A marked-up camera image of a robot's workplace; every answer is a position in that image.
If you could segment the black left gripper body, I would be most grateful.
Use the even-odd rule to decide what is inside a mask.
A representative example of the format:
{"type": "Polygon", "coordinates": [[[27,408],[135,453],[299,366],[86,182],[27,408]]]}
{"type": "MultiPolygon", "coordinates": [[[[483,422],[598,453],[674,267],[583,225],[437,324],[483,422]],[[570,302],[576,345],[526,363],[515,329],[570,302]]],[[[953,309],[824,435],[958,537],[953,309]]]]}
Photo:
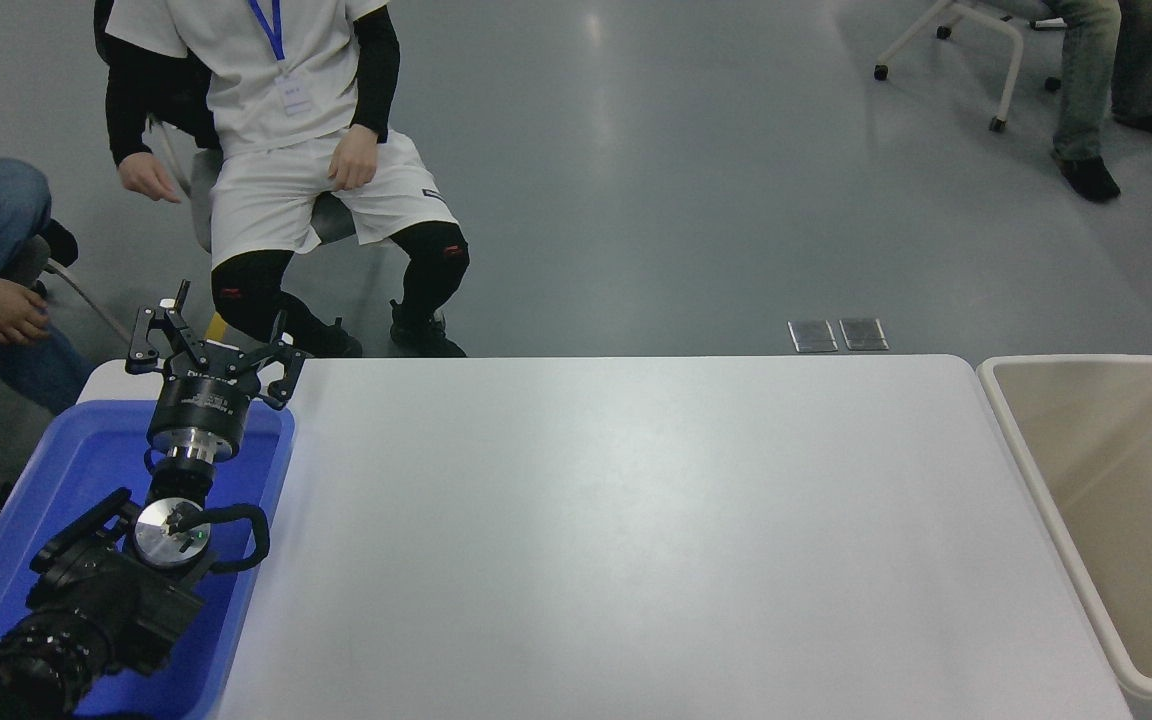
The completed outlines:
{"type": "Polygon", "coordinates": [[[247,429],[251,395],[238,382],[200,374],[169,374],[147,424],[147,442],[169,447],[183,430],[198,430],[227,447],[238,447],[247,429]]]}

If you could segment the lanyard person's right hand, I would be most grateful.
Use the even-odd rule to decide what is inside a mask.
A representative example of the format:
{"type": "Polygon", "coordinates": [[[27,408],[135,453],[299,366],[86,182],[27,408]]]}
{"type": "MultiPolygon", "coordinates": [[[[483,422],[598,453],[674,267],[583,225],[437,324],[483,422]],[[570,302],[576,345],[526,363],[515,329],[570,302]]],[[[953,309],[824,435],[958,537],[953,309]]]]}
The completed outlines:
{"type": "Polygon", "coordinates": [[[141,194],[150,200],[179,204],[179,187],[164,164],[152,152],[132,152],[116,164],[116,173],[124,190],[141,194]]]}

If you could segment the person's hand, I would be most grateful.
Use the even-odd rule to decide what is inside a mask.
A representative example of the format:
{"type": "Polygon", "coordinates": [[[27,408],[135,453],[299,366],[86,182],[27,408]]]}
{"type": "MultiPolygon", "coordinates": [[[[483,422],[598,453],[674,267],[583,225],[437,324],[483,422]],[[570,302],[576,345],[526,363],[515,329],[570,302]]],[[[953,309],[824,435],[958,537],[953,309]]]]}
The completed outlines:
{"type": "Polygon", "coordinates": [[[46,301],[29,288],[0,278],[0,344],[35,344],[50,338],[46,301]]]}

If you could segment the lanyard person's left hand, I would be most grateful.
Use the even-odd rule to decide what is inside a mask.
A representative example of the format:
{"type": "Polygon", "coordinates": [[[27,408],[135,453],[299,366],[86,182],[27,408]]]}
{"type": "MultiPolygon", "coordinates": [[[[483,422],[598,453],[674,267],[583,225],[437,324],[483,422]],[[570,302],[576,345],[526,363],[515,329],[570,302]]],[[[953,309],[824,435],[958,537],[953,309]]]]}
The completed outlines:
{"type": "Polygon", "coordinates": [[[378,132],[353,124],[340,137],[329,160],[328,179],[334,191],[361,190],[376,177],[379,162],[378,132]]]}

